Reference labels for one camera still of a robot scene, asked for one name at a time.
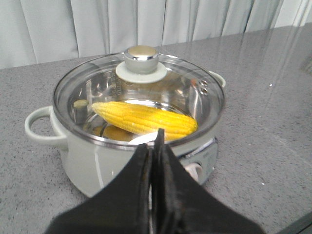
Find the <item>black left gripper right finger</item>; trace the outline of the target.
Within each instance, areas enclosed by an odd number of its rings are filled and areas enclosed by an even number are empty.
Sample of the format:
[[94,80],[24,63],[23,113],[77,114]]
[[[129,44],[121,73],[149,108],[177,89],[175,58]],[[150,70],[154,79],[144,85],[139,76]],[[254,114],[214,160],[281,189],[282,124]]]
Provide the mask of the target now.
[[261,234],[254,221],[208,194],[184,169],[160,129],[152,164],[152,224],[155,234]]

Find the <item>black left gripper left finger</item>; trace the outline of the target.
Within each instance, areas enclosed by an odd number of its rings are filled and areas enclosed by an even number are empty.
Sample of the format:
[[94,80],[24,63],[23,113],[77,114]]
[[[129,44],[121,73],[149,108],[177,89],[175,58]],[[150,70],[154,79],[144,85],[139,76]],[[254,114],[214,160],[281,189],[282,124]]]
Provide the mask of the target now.
[[147,234],[152,159],[145,144],[99,193],[57,216],[47,234]]

